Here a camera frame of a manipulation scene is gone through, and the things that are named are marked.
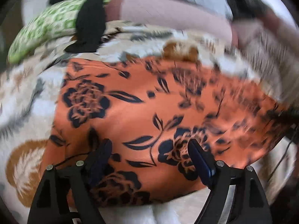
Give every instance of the green patterned pillow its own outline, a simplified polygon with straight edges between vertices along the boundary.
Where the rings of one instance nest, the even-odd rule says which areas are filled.
[[[47,40],[72,35],[78,12],[86,0],[65,0],[56,3],[23,27],[8,51],[8,62],[18,63]]]

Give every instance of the patterned blanket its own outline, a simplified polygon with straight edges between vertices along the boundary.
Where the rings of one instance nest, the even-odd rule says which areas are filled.
[[[113,21],[107,23],[106,33],[96,53],[77,55],[63,51],[73,43],[70,39],[63,37],[48,41],[37,48],[33,56],[3,73],[0,78],[0,159],[3,163],[0,167],[0,196],[19,223],[27,222],[38,186],[38,170],[50,137],[60,87],[66,81],[78,80],[70,74],[66,74],[63,80],[70,57],[125,62],[130,56],[161,55],[167,41],[182,40],[198,47],[203,65],[213,66],[217,61],[222,73],[257,82],[260,80],[237,51],[226,55],[225,44],[197,31],[176,31]],[[72,63],[71,66],[74,71],[80,70],[79,64]],[[122,77],[127,76],[123,71],[119,73]]]

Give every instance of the orange floral fabric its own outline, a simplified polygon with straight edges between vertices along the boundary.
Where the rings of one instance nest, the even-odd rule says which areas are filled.
[[[169,201],[203,188],[188,155],[189,139],[196,138],[216,160],[244,168],[282,138],[286,126],[266,115],[282,109],[256,83],[200,64],[73,58],[40,173],[108,138],[112,155],[91,190],[99,206]]]

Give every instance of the white feather pattern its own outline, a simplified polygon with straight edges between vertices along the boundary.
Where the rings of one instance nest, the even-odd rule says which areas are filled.
[[[36,148],[31,149],[28,153],[23,153],[15,165],[13,179],[20,196],[30,189],[30,174],[38,171],[37,166],[41,162],[44,150],[44,148]]]

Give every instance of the bed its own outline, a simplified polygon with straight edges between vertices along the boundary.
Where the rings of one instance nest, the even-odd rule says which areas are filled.
[[[23,20],[28,21],[34,14],[28,12],[28,7],[34,13],[43,10],[46,0],[37,3],[36,0],[23,0]],[[275,6],[276,12],[290,23],[295,25],[289,11],[279,0]],[[33,4],[39,4],[36,9],[32,9]],[[43,154],[44,144],[50,136],[51,125],[55,112],[56,98],[65,74],[65,61],[70,56],[84,59],[102,60],[105,62],[122,61],[126,59],[126,54],[134,54],[140,57],[149,54],[159,54],[165,42],[170,38],[186,40],[184,32],[178,32],[169,28],[146,25],[140,27],[127,21],[114,21],[107,24],[107,42],[94,54],[69,55],[63,49],[72,43],[71,37],[63,37],[47,42],[35,50],[35,54],[26,59],[20,66],[13,68],[2,74],[1,87],[5,85],[3,101],[1,105],[1,159],[4,164],[0,169],[0,195],[6,207],[18,223],[26,223],[29,213],[30,198],[34,193],[30,192],[29,186],[34,183],[34,177],[38,161]],[[114,28],[121,28],[126,31],[126,36],[114,35]],[[171,37],[142,41],[140,33],[147,32],[171,32]],[[215,39],[209,34],[194,32],[198,37]],[[124,47],[117,48],[121,41],[130,41],[130,45],[125,43]],[[247,71],[249,77],[256,78],[248,64],[237,56],[235,74],[242,74]],[[204,60],[207,66],[212,66],[209,60]],[[227,58],[219,60],[222,68],[229,68],[231,61]],[[35,148],[30,148],[30,141],[35,142]],[[267,155],[253,164],[259,173],[262,184],[265,186],[269,202],[273,202],[279,190],[284,186],[293,170],[295,162],[296,146],[291,145],[288,150],[288,157],[284,159],[271,182],[272,186],[267,187],[267,177],[270,169],[279,161],[283,151],[288,144],[288,139],[284,138]],[[232,198],[233,188],[230,191],[228,200]],[[178,198],[168,204],[111,208],[101,210],[106,223],[193,223],[197,218],[204,202],[209,194],[208,189],[203,189],[188,196]],[[228,216],[228,206],[223,212],[221,223],[225,223]]]

